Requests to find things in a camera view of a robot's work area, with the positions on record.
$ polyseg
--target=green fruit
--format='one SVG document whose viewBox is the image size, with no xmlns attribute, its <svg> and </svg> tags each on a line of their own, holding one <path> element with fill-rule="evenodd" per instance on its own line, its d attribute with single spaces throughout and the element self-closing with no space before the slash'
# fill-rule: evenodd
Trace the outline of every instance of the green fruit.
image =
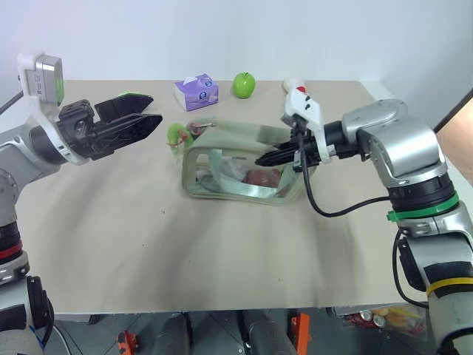
<svg viewBox="0 0 473 355">
<path fill-rule="evenodd" d="M 238 98 L 249 98 L 256 86 L 256 80 L 249 72 L 241 72 L 234 79 L 234 94 Z"/>
</svg>

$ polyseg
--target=beige table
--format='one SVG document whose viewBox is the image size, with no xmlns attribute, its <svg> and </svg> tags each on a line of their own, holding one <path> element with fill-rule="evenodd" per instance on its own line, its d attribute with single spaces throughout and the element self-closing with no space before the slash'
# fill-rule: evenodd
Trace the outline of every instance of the beige table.
<svg viewBox="0 0 473 355">
<path fill-rule="evenodd" d="M 307 85 L 327 122 L 372 97 L 358 82 Z M 17 206 L 31 274 L 58 313 L 276 308 L 399 302 L 391 272 L 395 225 L 387 202 L 318 216 L 305 195 L 287 207 L 188 197 L 166 145 L 170 123 L 203 116 L 283 126 L 284 93 L 261 81 L 247 100 L 220 83 L 220 102 L 184 112 L 170 81 L 68 81 L 65 102 L 124 91 L 152 95 L 164 121 L 145 141 L 32 183 Z M 370 162 L 321 166 L 319 205 L 339 210 L 385 195 Z M 416 299 L 423 295 L 407 286 Z"/>
</svg>

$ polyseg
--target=black cable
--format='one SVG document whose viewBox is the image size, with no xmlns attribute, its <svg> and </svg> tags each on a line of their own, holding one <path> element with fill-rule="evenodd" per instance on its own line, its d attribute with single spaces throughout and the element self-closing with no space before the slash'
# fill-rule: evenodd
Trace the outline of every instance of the black cable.
<svg viewBox="0 0 473 355">
<path fill-rule="evenodd" d="M 434 132 L 435 134 L 439 133 L 439 131 L 448 123 L 450 120 L 455 117 L 455 115 L 473 98 L 473 89 L 468 91 L 468 93 L 460 100 L 460 102 L 450 111 L 440 123 L 435 126 Z"/>
<path fill-rule="evenodd" d="M 16 94 L 15 96 L 13 96 L 10 100 L 7 101 L 7 103 L 5 105 L 3 105 L 2 107 L 0 107 L 0 115 L 7 111 L 11 106 L 13 106 L 13 104 L 18 101 L 20 98 L 23 97 L 23 92 L 20 91 L 18 94 Z"/>
<path fill-rule="evenodd" d="M 43 340 L 41 341 L 41 344 L 43 346 L 46 346 L 48 340 L 50 339 L 52 328 L 54 326 L 54 309 L 52 308 L 52 304 L 49 298 L 47 299 L 47 306 L 50 309 L 50 322 L 47 324 L 46 333 L 44 333 Z"/>
<path fill-rule="evenodd" d="M 402 287 L 401 287 L 401 284 L 399 283 L 399 276 L 398 276 L 398 261 L 396 259 L 396 256 L 398 253 L 398 243 L 400 239 L 401 239 L 401 231 L 398 229 L 398 232 L 396 233 L 396 236 L 394 238 L 394 243 L 392 244 L 392 275 L 394 277 L 394 284 L 396 285 L 396 289 L 398 290 L 399 295 L 402 297 L 404 301 L 412 305 L 416 305 L 417 307 L 429 309 L 429 306 L 427 304 L 411 300 L 402 291 Z"/>
<path fill-rule="evenodd" d="M 380 202 L 380 201 L 389 201 L 388 196 L 377 197 L 377 198 L 371 198 L 369 200 L 365 200 L 363 202 L 357 203 L 351 207 L 348 207 L 347 209 L 342 209 L 341 211 L 338 211 L 338 212 L 329 213 L 329 212 L 322 211 L 320 207 L 317 206 L 317 203 L 313 198 L 312 188 L 310 187 L 309 169 L 307 167 L 307 157 L 305 156 L 304 135 L 302 133 L 299 133 L 298 140 L 299 140 L 299 151 L 301 154 L 302 174 L 304 176 L 305 191 L 307 192 L 307 197 L 309 198 L 310 205 L 313 207 L 313 209 L 316 210 L 317 213 L 321 214 L 324 217 L 339 217 L 339 216 L 343 216 L 344 214 L 350 213 L 351 211 L 355 211 L 356 209 L 359 209 L 360 207 L 369 205 L 371 203 Z"/>
</svg>

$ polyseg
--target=clear plastic pouch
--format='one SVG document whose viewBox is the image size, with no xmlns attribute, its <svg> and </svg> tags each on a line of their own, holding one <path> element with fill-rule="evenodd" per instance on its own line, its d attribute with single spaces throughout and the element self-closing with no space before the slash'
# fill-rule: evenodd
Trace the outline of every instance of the clear plastic pouch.
<svg viewBox="0 0 473 355">
<path fill-rule="evenodd" d="M 289 129 L 208 119 L 195 122 L 214 125 L 184 152 L 182 185 L 190 195 L 282 205 L 300 193 L 302 176 L 292 163 L 272 167 L 254 163 L 275 145 L 289 141 Z"/>
</svg>

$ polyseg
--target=purple tissue box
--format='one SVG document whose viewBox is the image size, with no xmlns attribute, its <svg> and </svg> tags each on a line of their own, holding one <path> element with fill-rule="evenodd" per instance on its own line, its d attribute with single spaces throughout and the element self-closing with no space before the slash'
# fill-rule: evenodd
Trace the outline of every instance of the purple tissue box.
<svg viewBox="0 0 473 355">
<path fill-rule="evenodd" d="M 186 111 L 199 109 L 219 101 L 219 86 L 207 74 L 174 83 L 174 95 Z"/>
</svg>

